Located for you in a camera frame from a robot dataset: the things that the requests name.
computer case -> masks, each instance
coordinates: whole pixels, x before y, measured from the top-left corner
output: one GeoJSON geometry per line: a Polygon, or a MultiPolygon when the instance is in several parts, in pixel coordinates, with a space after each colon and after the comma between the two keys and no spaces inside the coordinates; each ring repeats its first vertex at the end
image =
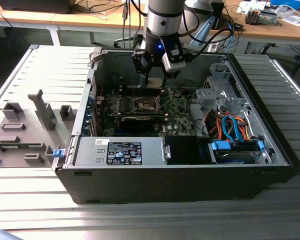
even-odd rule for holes
{"type": "Polygon", "coordinates": [[[44,11],[69,13],[76,0],[0,0],[4,10],[44,11]]]}

sticker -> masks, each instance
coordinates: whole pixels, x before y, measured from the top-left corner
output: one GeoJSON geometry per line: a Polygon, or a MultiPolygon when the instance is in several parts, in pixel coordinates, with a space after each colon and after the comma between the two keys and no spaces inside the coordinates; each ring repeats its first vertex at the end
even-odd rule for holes
{"type": "Polygon", "coordinates": [[[95,145],[108,145],[109,139],[96,139],[95,145]]]}
{"type": "Polygon", "coordinates": [[[141,142],[109,142],[106,163],[108,165],[142,165],[141,142]]]}

green circuit board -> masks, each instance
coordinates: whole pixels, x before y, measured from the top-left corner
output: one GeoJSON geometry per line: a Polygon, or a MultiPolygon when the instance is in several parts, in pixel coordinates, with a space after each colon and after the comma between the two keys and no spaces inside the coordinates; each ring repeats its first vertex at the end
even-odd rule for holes
{"type": "Polygon", "coordinates": [[[115,91],[110,91],[104,96],[103,111],[98,113],[98,118],[101,122],[102,136],[105,137],[162,137],[162,136],[193,136],[195,131],[191,125],[191,120],[187,113],[187,99],[185,95],[182,95],[178,90],[169,90],[166,94],[160,96],[159,100],[152,100],[153,105],[149,104],[151,97],[138,97],[138,98],[126,98],[120,96],[115,91]],[[136,104],[143,103],[142,110],[144,108],[152,109],[155,104],[157,107],[161,107],[160,111],[167,113],[167,117],[161,117],[165,119],[163,123],[156,123],[154,129],[148,132],[125,132],[121,129],[120,111],[122,111],[122,104],[124,100],[124,110],[131,112],[134,109],[134,102],[136,104]]]}

paper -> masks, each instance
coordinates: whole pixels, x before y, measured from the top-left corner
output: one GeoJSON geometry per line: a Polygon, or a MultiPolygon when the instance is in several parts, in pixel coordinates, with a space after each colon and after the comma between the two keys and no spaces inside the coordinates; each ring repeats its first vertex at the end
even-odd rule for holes
{"type": "Polygon", "coordinates": [[[266,1],[256,1],[256,0],[242,1],[240,2],[236,12],[240,14],[247,14],[250,8],[263,10],[265,9],[265,5],[266,5],[266,1]]]}
{"type": "Polygon", "coordinates": [[[300,17],[299,16],[288,16],[282,20],[289,24],[293,24],[297,27],[300,27],[300,17]]]}

motherboard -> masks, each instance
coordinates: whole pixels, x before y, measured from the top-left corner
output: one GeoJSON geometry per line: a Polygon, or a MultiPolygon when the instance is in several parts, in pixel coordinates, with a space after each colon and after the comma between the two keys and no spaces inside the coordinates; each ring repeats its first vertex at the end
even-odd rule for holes
{"type": "Polygon", "coordinates": [[[96,129],[104,137],[193,136],[181,89],[111,89],[95,101],[96,129]]]}

